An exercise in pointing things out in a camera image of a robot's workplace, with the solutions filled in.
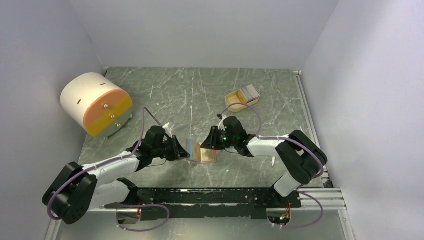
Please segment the tan leather card holder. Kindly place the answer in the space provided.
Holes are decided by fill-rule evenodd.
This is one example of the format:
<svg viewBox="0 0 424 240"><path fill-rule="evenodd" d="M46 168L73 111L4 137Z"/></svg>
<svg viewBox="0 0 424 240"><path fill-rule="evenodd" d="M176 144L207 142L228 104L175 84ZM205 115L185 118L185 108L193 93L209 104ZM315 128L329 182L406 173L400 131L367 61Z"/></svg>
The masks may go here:
<svg viewBox="0 0 424 240"><path fill-rule="evenodd" d="M209 164L217 162L217 155L220 150L204 149L201 144L195 140L186 139L185 148L189 153L187 161L197 164Z"/></svg>

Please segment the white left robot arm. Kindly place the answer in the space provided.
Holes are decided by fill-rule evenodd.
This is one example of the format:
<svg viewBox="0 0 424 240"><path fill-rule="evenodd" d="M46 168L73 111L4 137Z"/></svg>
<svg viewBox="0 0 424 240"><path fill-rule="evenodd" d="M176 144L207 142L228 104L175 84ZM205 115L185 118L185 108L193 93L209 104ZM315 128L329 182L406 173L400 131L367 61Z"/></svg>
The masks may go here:
<svg viewBox="0 0 424 240"><path fill-rule="evenodd" d="M139 188L125 175L149 167L156 158L173 162L190 157L168 132L155 125L144 138L112 158L85 165L68 163L42 197L49 217L71 225L92 209L107 205L132 208L141 203Z"/></svg>

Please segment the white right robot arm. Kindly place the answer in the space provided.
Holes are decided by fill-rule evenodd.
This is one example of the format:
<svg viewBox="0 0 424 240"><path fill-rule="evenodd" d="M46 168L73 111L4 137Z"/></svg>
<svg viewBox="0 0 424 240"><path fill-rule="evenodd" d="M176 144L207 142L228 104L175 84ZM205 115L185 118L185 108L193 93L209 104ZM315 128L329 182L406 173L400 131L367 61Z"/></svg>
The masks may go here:
<svg viewBox="0 0 424 240"><path fill-rule="evenodd" d="M202 149L223 151L234 148L243 157L274 157L281 160L287 171L273 185L270 202L282 207L294 190L309 184L323 174L328 162L324 152L302 131L294 130L284 136L249 134L235 116L218 115L219 125L212 126Z"/></svg>

